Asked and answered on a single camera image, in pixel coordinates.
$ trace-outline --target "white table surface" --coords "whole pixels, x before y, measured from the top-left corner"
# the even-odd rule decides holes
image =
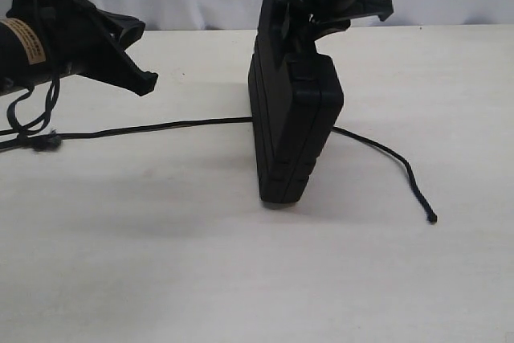
[[[160,73],[155,93],[72,77],[52,126],[247,116],[254,37],[147,33],[129,53]],[[504,342],[514,27],[354,28],[319,46],[345,89],[338,123],[412,161],[437,226],[395,162],[336,135],[286,210],[259,201],[249,124],[3,153],[0,341]]]

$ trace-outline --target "black device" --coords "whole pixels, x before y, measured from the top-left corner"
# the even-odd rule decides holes
[[[392,0],[263,0],[248,87],[264,202],[298,202],[344,106],[332,59],[316,41],[352,19],[394,12]]]
[[[125,50],[141,39],[145,23],[99,10],[88,0],[13,0],[0,20],[0,95],[28,93],[11,105],[8,119],[15,133],[40,132],[59,94],[59,80],[80,75],[144,96],[158,75],[142,71]],[[52,81],[47,114],[28,125],[14,116],[15,105],[35,85]],[[32,128],[43,123],[37,130]]]

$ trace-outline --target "cable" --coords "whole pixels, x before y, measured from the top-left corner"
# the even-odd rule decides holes
[[[43,45],[43,50],[47,54],[48,61],[51,64],[52,68],[52,80],[51,85],[48,89],[47,97],[45,99],[45,111],[38,118],[33,120],[32,122],[22,125],[18,118],[16,117],[16,107],[18,104],[24,100],[27,100],[32,96],[34,92],[34,88],[32,86],[27,88],[27,93],[20,96],[17,100],[10,104],[7,109],[7,120],[12,129],[0,131],[0,136],[7,136],[11,134],[18,134],[21,137],[28,137],[31,135],[41,133],[51,121],[51,114],[57,105],[57,100],[59,99],[60,93],[60,76],[59,70],[57,68],[57,63],[55,61],[55,57],[51,46],[48,42],[47,35],[43,29],[43,23],[41,21],[41,16],[39,15],[39,1],[32,0],[33,4],[33,12],[34,12],[34,21],[35,21],[35,29],[38,37],[41,39],[41,43]],[[36,125],[42,124],[38,129],[33,129]]]
[[[95,133],[56,133],[52,132],[50,134],[38,135],[35,137],[18,137],[14,140],[4,141],[0,143],[0,153],[6,152],[9,150],[26,148],[33,149],[38,152],[48,152],[48,151],[56,151],[60,148],[63,141],[70,140],[92,140],[99,139],[105,137],[115,137],[115,136],[124,136],[127,134],[136,134],[136,133],[150,133],[162,130],[170,130],[170,129],[179,129],[179,128],[192,128],[198,126],[207,126],[207,125],[226,125],[226,124],[242,124],[242,123],[251,123],[253,122],[250,116],[245,117],[237,117],[237,118],[215,118],[209,120],[182,120],[178,122],[167,122],[164,124],[157,125],[146,125],[146,126],[133,126],[128,128],[120,128],[120,129],[108,129],[102,130]],[[418,183],[416,182],[416,178],[414,176],[414,171],[412,170],[412,166],[410,163],[400,154],[396,153],[392,149],[379,144],[376,141],[370,140],[369,138],[359,136],[358,134],[352,133],[348,130],[341,129],[338,127],[333,128],[333,132],[341,134],[345,137],[352,138],[356,141],[361,142],[362,144],[371,146],[375,149],[381,150],[382,152],[390,155],[393,158],[399,160],[406,169],[407,177],[409,178],[410,188],[412,189],[414,196],[419,201],[420,205],[426,212],[426,219],[430,224],[436,224],[438,221],[438,216],[433,211],[429,202],[426,200],[425,196],[421,193],[421,190],[418,187]]]
[[[382,152],[384,152],[384,153],[390,155],[391,157],[396,158],[398,161],[400,161],[403,164],[403,166],[405,166],[405,169],[407,172],[407,177],[409,178],[410,188],[412,189],[414,196],[416,197],[416,199],[419,201],[419,203],[421,204],[421,206],[423,207],[423,209],[426,212],[426,220],[430,224],[437,223],[438,217],[435,214],[432,207],[430,206],[429,202],[426,200],[425,196],[423,196],[423,194],[421,193],[421,190],[418,187],[418,183],[416,182],[416,178],[414,176],[414,171],[412,170],[412,166],[410,166],[410,163],[402,155],[396,153],[394,150],[388,148],[387,146],[379,144],[378,142],[370,140],[369,138],[359,136],[358,134],[352,133],[348,130],[334,127],[333,132],[341,134],[341,135],[349,137],[349,138],[352,138],[356,141],[361,142],[362,144],[371,146],[375,149],[379,149]]]

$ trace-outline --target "black case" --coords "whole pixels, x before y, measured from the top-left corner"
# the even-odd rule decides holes
[[[282,42],[287,5],[263,0],[249,93],[260,197],[298,202],[344,104],[332,59]]]

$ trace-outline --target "orange warning label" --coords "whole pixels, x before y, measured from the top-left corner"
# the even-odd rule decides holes
[[[34,33],[30,26],[28,26],[25,22],[14,18],[0,20],[0,23],[9,27],[10,30],[13,31],[14,34],[18,37],[20,43],[23,45],[23,48],[25,48],[29,64],[32,65],[47,61],[47,56],[43,50],[41,40],[39,40],[38,36]]]

